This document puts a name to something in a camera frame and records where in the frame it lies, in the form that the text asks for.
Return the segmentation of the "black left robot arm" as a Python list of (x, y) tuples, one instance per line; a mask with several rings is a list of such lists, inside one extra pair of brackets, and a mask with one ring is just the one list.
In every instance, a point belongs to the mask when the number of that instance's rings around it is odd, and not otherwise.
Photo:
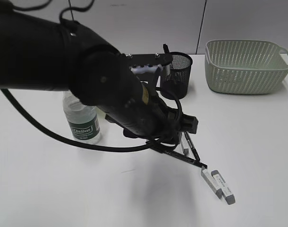
[(90, 28), (25, 14), (0, 0), (0, 88), (69, 90), (96, 106), (128, 136), (174, 143), (198, 120), (168, 107), (156, 91), (170, 54), (126, 56)]

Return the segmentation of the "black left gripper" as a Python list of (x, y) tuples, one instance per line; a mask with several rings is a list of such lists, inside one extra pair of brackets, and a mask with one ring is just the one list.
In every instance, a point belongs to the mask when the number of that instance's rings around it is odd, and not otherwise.
[(179, 144), (181, 134), (189, 132), (196, 134), (198, 119), (195, 116), (184, 114), (179, 100), (176, 101), (177, 109), (171, 108), (158, 96), (160, 110), (160, 139), (158, 142), (169, 145)]

